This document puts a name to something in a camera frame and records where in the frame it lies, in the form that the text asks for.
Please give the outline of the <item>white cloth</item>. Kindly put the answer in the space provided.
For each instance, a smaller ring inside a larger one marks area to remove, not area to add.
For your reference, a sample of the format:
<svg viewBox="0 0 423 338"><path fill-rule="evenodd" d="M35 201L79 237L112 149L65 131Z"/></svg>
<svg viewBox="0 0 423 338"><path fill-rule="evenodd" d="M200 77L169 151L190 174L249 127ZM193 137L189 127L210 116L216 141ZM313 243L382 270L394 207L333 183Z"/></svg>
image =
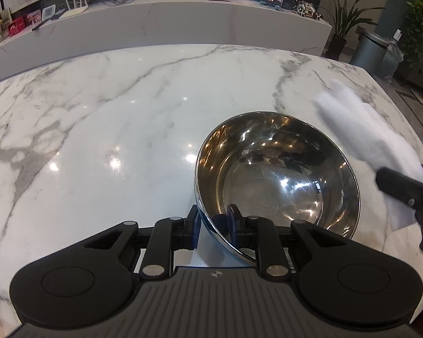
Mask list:
<svg viewBox="0 0 423 338"><path fill-rule="evenodd" d="M366 163L373 173L365 177L373 184L363 191L362 209L383 212L393 232L418 228L415 211L382 194L375 185L375 173L383 167L423 183L423 166L415 149L371 105L338 80L333 79L329 89L316 96L315 106L348 155Z"/></svg>

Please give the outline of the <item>blue steel bowl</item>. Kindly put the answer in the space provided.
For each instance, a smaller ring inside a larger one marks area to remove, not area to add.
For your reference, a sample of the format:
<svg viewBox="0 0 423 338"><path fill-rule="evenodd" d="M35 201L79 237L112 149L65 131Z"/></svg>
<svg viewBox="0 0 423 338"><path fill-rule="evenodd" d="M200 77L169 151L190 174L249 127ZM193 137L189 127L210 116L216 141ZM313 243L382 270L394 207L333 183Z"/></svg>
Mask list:
<svg viewBox="0 0 423 338"><path fill-rule="evenodd" d="M280 227L301 219L351 239L361 213L354 170L322 131L277 112L247 112L219 124L195 162L195 200L211 235L253 263L255 253L232 241L227 209Z"/></svg>

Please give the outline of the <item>grey trash bin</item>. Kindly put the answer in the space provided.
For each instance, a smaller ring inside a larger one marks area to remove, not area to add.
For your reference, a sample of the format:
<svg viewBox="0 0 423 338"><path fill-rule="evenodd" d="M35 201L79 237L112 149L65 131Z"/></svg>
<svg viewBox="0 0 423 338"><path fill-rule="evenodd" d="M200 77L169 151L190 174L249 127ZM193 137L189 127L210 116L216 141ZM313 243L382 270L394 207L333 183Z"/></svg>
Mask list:
<svg viewBox="0 0 423 338"><path fill-rule="evenodd" d="M351 57L350 64L364 69L370 75L374 75L391 42L391 38L385 38L366 30L361 31L358 46Z"/></svg>

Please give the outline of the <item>leafy green plant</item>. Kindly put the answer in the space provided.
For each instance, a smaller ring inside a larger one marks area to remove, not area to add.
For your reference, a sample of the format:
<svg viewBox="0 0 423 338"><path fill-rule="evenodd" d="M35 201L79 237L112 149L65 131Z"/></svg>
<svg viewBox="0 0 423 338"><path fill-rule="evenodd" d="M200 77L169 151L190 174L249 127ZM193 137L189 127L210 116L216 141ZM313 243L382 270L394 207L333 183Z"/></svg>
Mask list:
<svg viewBox="0 0 423 338"><path fill-rule="evenodd" d="M404 82L423 89L423 0L405 2L407 12L400 39L404 60L396 73Z"/></svg>

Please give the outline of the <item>potted long-leaf plant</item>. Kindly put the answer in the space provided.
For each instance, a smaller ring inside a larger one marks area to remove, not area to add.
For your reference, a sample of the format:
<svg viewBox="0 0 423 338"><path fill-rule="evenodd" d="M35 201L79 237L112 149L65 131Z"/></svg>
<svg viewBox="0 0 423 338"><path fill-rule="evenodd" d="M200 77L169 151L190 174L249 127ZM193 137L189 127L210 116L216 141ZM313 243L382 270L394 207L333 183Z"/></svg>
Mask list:
<svg viewBox="0 0 423 338"><path fill-rule="evenodd" d="M328 59L339 60L343 49L347 43L346 37L352 28L359 25L377 25L372 17L364 17L364 13L369 11L384 10L384 7L359 8L361 0L354 0L350 5L348 0L330 0L330 6L320 6L330 18L333 27L325 57Z"/></svg>

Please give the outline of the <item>black white patterned ornament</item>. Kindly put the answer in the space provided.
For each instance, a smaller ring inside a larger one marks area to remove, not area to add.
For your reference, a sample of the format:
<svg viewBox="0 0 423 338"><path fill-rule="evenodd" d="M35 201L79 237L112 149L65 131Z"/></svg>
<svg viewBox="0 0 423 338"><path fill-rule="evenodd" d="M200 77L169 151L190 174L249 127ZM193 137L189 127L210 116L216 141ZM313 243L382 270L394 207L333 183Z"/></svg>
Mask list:
<svg viewBox="0 0 423 338"><path fill-rule="evenodd" d="M322 15L317 12L313 4L303 0L299 0L295 4L293 11L302 17L312 18L317 21L322 19Z"/></svg>

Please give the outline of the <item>white wifi router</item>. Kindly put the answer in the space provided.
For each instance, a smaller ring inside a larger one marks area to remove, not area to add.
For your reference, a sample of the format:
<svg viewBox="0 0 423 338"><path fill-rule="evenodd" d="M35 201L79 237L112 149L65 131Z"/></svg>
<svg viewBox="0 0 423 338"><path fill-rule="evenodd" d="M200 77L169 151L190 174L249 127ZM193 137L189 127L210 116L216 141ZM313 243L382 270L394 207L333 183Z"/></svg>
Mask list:
<svg viewBox="0 0 423 338"><path fill-rule="evenodd" d="M88 0L65 0L66 10L61 13L60 19L80 15L88 8Z"/></svg>

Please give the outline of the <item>red box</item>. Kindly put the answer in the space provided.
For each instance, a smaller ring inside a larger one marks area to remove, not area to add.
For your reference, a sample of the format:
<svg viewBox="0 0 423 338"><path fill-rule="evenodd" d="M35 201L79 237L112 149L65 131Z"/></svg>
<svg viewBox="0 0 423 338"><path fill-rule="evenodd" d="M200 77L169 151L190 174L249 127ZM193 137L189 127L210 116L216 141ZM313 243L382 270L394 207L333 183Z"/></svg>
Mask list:
<svg viewBox="0 0 423 338"><path fill-rule="evenodd" d="M10 22L7 26L8 34L10 37L17 35L27 27L25 18L18 17L16 20Z"/></svg>

